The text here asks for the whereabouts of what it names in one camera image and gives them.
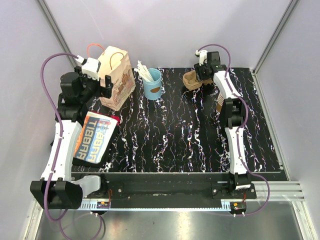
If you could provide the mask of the pulp cup carrier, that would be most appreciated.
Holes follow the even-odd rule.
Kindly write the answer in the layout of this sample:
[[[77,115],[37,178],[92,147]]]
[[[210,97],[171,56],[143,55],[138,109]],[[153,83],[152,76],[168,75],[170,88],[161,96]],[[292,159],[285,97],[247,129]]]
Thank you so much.
[[[198,75],[195,70],[186,72],[182,78],[184,86],[189,90],[193,91],[199,89],[202,85],[209,85],[213,83],[212,79],[198,80]]]

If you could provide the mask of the printed kraft paper bag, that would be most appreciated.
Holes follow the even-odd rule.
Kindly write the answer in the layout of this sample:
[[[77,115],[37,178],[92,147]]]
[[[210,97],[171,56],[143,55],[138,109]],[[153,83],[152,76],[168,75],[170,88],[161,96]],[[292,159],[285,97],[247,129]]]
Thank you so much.
[[[111,76],[113,83],[111,98],[99,97],[99,99],[103,106],[119,111],[136,87],[129,53],[108,46],[102,49],[102,54],[97,59],[101,63],[98,71],[101,85],[105,86],[105,75]]]

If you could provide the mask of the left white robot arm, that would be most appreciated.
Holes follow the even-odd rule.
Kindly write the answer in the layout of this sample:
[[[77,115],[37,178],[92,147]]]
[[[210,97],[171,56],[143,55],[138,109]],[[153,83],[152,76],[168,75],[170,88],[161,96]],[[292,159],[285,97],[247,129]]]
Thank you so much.
[[[76,210],[87,196],[103,198],[111,191],[102,175],[72,180],[73,165],[100,166],[107,159],[118,133],[117,120],[89,112],[87,102],[110,92],[100,84],[99,67],[76,66],[60,78],[61,94],[56,115],[55,137],[48,163],[30,192],[44,210]]]

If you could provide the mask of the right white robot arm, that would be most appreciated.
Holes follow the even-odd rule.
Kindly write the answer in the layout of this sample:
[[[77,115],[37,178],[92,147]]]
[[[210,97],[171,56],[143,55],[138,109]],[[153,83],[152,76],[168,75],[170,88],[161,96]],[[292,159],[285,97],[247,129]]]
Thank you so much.
[[[199,80],[213,80],[219,90],[218,103],[220,127],[227,139],[230,167],[227,192],[231,198],[254,199],[252,184],[245,158],[244,128],[248,120],[248,106],[234,87],[229,69],[221,65],[217,51],[197,50],[199,63],[194,65]]]

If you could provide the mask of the stacked paper coffee cups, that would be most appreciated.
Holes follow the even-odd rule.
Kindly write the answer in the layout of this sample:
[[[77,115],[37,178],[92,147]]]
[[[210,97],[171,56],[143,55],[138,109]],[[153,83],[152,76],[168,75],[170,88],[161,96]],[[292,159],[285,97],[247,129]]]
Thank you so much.
[[[216,105],[216,111],[218,113],[221,113],[223,104],[224,104],[224,97],[221,93],[219,93],[218,98],[217,98],[217,105]]]

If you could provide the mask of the red fabric item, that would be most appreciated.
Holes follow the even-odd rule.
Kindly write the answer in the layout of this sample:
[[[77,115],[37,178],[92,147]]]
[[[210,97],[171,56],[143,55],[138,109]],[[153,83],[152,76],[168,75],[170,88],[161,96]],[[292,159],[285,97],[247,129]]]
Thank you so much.
[[[119,116],[111,115],[110,117],[117,121],[117,125],[119,125],[121,123],[121,119]]]

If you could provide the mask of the blue cylindrical stirrer holder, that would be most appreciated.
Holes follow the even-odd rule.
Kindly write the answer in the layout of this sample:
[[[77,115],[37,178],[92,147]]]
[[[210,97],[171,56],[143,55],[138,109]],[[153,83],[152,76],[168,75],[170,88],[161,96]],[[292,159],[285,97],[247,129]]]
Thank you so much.
[[[156,68],[149,68],[148,69],[153,81],[145,81],[142,79],[143,82],[143,91],[144,96],[148,100],[155,101],[159,99],[162,95],[162,74],[161,72]]]

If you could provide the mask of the black marble pattern mat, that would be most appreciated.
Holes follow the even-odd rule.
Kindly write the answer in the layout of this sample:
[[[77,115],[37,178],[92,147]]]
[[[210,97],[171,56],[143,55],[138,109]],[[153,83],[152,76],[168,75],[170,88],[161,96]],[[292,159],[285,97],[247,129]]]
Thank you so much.
[[[72,172],[102,173],[216,173],[227,172],[230,154],[217,112],[219,90],[213,84],[189,91],[183,75],[191,68],[158,68],[162,73],[160,99],[145,98],[142,79],[119,111],[97,98],[89,110],[120,118],[119,132],[102,167],[72,166]],[[249,68],[234,67],[230,79],[247,101],[244,129],[245,160],[252,172],[282,169]]]

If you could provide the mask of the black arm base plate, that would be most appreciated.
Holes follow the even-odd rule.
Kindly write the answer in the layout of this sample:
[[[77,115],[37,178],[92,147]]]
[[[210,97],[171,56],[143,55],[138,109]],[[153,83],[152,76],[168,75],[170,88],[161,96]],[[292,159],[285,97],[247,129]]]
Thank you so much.
[[[90,197],[104,198],[111,191],[113,199],[131,195],[200,195],[213,199],[254,200],[256,189],[249,174],[230,173],[98,173],[75,174],[76,179],[97,175],[102,178],[99,190]]]

